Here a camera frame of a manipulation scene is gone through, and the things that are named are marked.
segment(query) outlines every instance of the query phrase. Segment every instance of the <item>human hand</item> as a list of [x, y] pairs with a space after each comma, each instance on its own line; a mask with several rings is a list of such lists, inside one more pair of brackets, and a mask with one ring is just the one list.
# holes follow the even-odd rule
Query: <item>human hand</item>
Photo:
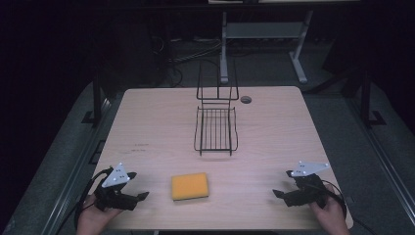
[[96, 199], [95, 194], [86, 198], [83, 211], [78, 219], [77, 235], [98, 235], [104, 231], [111, 219], [123, 212], [120, 209], [100, 211], [94, 206]]
[[[326, 185], [326, 188], [334, 193], [332, 185]], [[321, 209], [317, 203], [309, 204], [314, 215], [323, 229], [330, 235], [349, 235], [342, 206], [332, 197], [327, 196], [326, 206]]]

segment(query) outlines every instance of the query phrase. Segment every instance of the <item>white metal frame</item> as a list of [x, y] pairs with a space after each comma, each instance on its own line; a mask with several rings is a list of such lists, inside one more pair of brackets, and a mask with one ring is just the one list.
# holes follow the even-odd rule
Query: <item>white metal frame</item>
[[299, 57], [307, 36], [308, 27], [313, 12], [308, 11], [303, 22], [299, 23], [228, 23], [226, 12], [222, 19], [222, 48], [220, 54], [220, 82], [227, 83], [228, 66], [226, 60], [226, 39], [227, 38], [297, 38], [299, 43], [296, 49], [290, 52], [290, 59], [293, 63], [300, 83], [307, 83], [307, 78], [302, 69]]

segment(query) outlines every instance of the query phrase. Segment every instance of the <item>yellow sponge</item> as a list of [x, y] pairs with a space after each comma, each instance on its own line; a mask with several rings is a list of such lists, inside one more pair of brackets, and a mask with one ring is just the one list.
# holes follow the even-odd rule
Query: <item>yellow sponge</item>
[[171, 198], [173, 200], [207, 196], [208, 178], [206, 173], [183, 174], [171, 177]]

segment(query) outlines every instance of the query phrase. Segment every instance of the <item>floor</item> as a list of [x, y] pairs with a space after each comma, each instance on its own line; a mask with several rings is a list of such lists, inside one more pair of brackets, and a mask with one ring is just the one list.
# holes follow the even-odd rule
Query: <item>floor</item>
[[[176, 41], [173, 48], [176, 58], [184, 58], [194, 55], [195, 51], [210, 48], [214, 43]], [[300, 61], [308, 83], [300, 84], [288, 56], [295, 43], [258, 41], [245, 45], [243, 49], [235, 44], [229, 53], [229, 70], [232, 74], [236, 72], [240, 86], [297, 86], [302, 91], [332, 77], [321, 69], [331, 44], [307, 42]], [[177, 63], [175, 69], [168, 70], [160, 87], [196, 87], [201, 61], [207, 67], [206, 72], [215, 76], [217, 53], [194, 56], [192, 60]], [[386, 125], [367, 128], [359, 118], [359, 94], [354, 98], [344, 98], [341, 95], [343, 85], [341, 81], [319, 94], [304, 94], [303, 97], [354, 218], [350, 232], [371, 234], [366, 228], [369, 227], [376, 234], [415, 234], [411, 197], [415, 195], [415, 171], [412, 169], [415, 165], [415, 137], [376, 85], [372, 85], [371, 110], [378, 111]], [[99, 159], [99, 150], [105, 144], [122, 95], [119, 92], [115, 98], [103, 101], [103, 118], [93, 128], [90, 123], [82, 123], [85, 114], [93, 110], [92, 84], [85, 87], [4, 234], [56, 233], [93, 176], [95, 166], [91, 163]], [[322, 231], [269, 233], [325, 234]], [[60, 234], [74, 234], [71, 216]], [[154, 231], [109, 230], [104, 234], [154, 234]]]

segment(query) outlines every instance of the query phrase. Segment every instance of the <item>black cable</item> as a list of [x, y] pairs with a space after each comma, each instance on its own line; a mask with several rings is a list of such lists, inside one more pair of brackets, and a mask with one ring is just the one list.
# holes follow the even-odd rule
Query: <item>black cable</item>
[[[340, 191], [340, 189], [334, 185], [333, 183], [327, 181], [327, 180], [321, 180], [322, 182], [328, 183], [330, 185], [332, 185], [334, 188], [336, 188], [336, 190], [340, 193], [340, 195], [342, 196], [343, 202], [345, 203], [345, 197], [343, 196], [342, 192]], [[371, 229], [370, 227], [368, 227], [366, 224], [364, 224], [362, 221], [360, 221], [359, 219], [355, 218], [355, 217], [351, 217], [356, 223], [360, 224], [360, 226], [362, 226], [363, 228], [365, 228], [367, 231], [369, 231], [371, 234], [373, 235], [377, 235], [375, 231], [373, 231], [373, 229]]]
[[78, 201], [78, 202], [76, 202], [76, 204], [73, 206], [73, 208], [72, 208], [72, 209], [70, 210], [70, 212], [67, 214], [67, 216], [63, 219], [63, 221], [62, 221], [61, 225], [59, 226], [59, 228], [58, 228], [58, 230], [57, 230], [57, 232], [56, 232], [56, 235], [58, 235], [58, 234], [61, 232], [62, 228], [64, 227], [65, 223], [67, 223], [67, 221], [68, 221], [69, 217], [73, 214], [73, 212], [75, 212], [75, 218], [74, 218], [75, 229], [77, 228], [77, 220], [79, 219], [79, 215], [80, 215], [80, 213], [81, 213], [83, 210], [85, 210], [85, 209], [87, 209], [87, 208], [89, 208], [89, 207], [91, 207], [91, 206], [93, 206], [93, 205], [94, 205], [94, 204], [91, 204], [91, 205], [89, 205], [89, 206], [88, 206], [88, 207], [86, 207], [86, 208], [84, 208], [84, 207], [83, 207], [83, 202], [85, 201], [86, 196], [88, 196], [88, 192], [89, 192], [89, 190], [91, 189], [91, 187], [92, 187], [92, 185], [94, 184], [95, 180], [96, 180], [96, 179], [97, 179], [97, 178], [98, 178], [101, 174], [103, 174], [103, 173], [109, 174], [109, 173], [111, 173], [111, 171], [113, 171], [113, 169], [112, 169], [112, 168], [103, 169], [103, 170], [101, 170], [100, 172], [98, 172], [98, 173], [97, 173], [94, 177], [92, 177], [92, 179], [90, 179], [90, 180], [88, 181], [88, 184], [86, 185], [85, 189], [83, 190], [82, 195], [81, 195], [81, 197], [80, 197], [79, 201]]
[[362, 226], [363, 228], [365, 228], [367, 231], [369, 231], [371, 234], [373, 235], [377, 235], [377, 233], [375, 231], [373, 231], [370, 227], [368, 227], [366, 224], [364, 224], [362, 221], [360, 221], [359, 219], [353, 217], [353, 220], [360, 224], [360, 226]]
[[77, 204], [75, 204], [75, 206], [73, 206], [73, 208], [70, 210], [70, 212], [64, 218], [64, 220], [62, 220], [62, 223], [59, 226], [58, 231], [56, 232], [56, 235], [58, 235], [61, 232], [62, 228], [64, 228], [65, 223], [67, 223], [67, 220], [70, 218], [70, 216], [72, 215], [72, 213], [75, 211], [76, 208], [77, 208]]
[[307, 187], [310, 187], [310, 188], [313, 188], [313, 189], [317, 189], [317, 190], [319, 190], [319, 191], [327, 194], [328, 196], [330, 196], [334, 200], [336, 200], [336, 202], [338, 202], [339, 205], [342, 207], [343, 216], [346, 219], [346, 216], [347, 216], [347, 207], [346, 207], [346, 203], [345, 203], [345, 200], [344, 199], [340, 198], [338, 195], [336, 195], [335, 193], [333, 193], [332, 191], [330, 191], [330, 190], [328, 190], [326, 188], [322, 189], [322, 188], [319, 188], [319, 187], [317, 187], [315, 185], [312, 185], [312, 184], [302, 184], [302, 185], [307, 186]]

